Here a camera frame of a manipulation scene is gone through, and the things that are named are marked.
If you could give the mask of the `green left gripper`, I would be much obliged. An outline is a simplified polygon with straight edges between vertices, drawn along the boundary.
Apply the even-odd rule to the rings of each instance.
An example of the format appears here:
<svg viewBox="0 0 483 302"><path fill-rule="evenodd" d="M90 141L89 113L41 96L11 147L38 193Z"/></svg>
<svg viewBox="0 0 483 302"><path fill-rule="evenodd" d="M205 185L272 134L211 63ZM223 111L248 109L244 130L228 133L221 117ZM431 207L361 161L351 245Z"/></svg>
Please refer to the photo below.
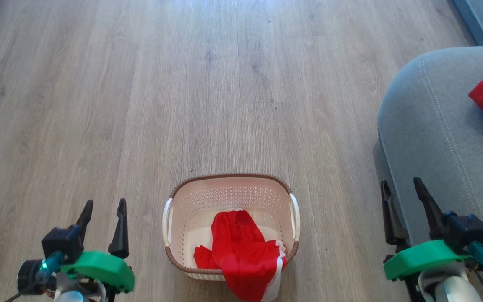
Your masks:
<svg viewBox="0 0 483 302"><path fill-rule="evenodd" d="M79 241L82 248L92 212L93 201L88 200L76 222L79 227ZM74 263L62 265L62 273L101 281L105 285L115 287L117 292L132 292L135 287L135 274L124 260L129 256L128 213L127 202L124 198L119 201L117 218L114 236L109 244L110 254L100 251L84 251Z"/></svg>

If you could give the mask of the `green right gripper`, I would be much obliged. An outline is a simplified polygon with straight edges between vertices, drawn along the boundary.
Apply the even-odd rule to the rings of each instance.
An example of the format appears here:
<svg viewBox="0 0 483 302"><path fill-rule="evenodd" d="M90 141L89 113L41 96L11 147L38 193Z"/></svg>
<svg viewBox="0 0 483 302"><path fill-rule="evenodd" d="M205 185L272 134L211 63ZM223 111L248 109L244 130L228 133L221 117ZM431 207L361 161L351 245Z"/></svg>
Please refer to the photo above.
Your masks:
<svg viewBox="0 0 483 302"><path fill-rule="evenodd" d="M443 241L445 231L443 212L420 177L414 177L413 183L417 197L424 207L429 226L429 236L433 241L424 242L391 255L383 264L387 280L404 279L422 271L471 257L467 253L456 254ZM400 216L394 205L394 197L385 180L381 181L381 198L385 242L389 245L408 244L408 232L401 225Z"/></svg>

